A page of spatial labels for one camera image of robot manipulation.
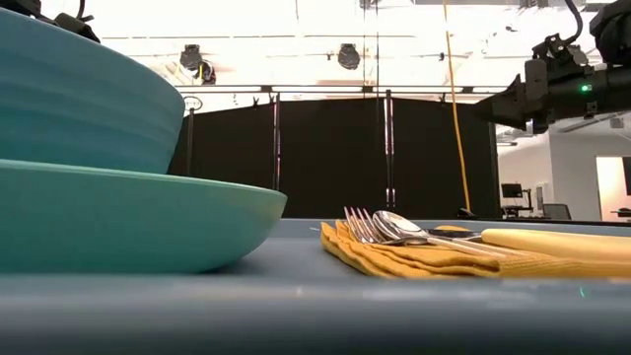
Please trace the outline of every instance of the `ceiling light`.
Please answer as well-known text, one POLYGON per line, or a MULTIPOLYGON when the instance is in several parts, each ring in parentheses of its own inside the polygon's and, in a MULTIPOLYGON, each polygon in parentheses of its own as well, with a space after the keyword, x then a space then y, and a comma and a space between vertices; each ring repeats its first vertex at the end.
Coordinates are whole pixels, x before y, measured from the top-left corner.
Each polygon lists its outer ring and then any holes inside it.
POLYGON ((184 51, 179 55, 179 64, 192 74, 193 79, 201 78, 201 85, 217 83, 215 68, 201 56, 199 44, 185 45, 184 51))
POLYGON ((343 43, 337 53, 337 62, 344 69, 357 69, 359 67, 360 57, 355 48, 355 44, 343 43))

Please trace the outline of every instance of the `table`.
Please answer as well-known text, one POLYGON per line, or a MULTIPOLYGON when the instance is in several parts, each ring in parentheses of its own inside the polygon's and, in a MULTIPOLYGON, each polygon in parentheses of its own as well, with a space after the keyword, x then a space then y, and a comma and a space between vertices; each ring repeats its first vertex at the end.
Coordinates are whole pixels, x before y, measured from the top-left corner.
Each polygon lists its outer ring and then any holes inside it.
MULTIPOLYGON (((499 223, 423 226, 441 224, 499 223)), ((282 221, 256 251, 203 275, 0 277, 0 352, 628 353, 631 284, 369 278, 323 251, 318 228, 282 221)))

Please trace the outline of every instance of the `black partition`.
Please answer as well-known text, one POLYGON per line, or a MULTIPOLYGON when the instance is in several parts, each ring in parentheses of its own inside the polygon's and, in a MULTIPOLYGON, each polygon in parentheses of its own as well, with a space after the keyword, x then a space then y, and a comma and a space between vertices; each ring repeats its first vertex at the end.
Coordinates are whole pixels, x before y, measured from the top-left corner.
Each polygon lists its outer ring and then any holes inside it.
POLYGON ((281 103, 284 217, 343 217, 343 206, 386 205, 384 101, 281 103))
POLYGON ((631 157, 622 157, 622 167, 624 169, 624 181, 627 187, 627 195, 631 196, 631 157))
MULTIPOLYGON (((169 174, 185 176, 188 117, 169 174)), ((193 119, 191 176, 272 188, 273 105, 198 113, 193 119)))
MULTIPOLYGON (((499 217, 493 126, 458 105, 471 210, 499 217)), ((408 218, 453 218, 465 207, 451 104, 392 100, 395 210, 408 218)))

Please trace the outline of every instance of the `chair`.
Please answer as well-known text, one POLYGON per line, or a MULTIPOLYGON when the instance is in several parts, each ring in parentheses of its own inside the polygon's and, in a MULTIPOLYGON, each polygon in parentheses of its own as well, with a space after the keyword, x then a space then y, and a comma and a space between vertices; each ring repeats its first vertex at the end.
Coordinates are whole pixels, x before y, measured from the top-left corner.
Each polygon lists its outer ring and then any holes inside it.
POLYGON ((543 215, 552 220, 572 220, 568 205, 563 203, 544 203, 543 215))

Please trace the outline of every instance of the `yellow napkin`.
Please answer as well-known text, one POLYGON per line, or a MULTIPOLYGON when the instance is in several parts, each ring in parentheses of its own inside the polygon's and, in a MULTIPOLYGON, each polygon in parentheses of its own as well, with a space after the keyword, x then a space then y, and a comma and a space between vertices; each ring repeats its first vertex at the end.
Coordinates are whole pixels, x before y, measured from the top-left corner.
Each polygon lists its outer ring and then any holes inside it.
POLYGON ((531 254, 494 258, 435 247, 365 245, 346 223, 321 224, 324 249, 367 275, 390 278, 631 277, 631 262, 590 261, 531 254))

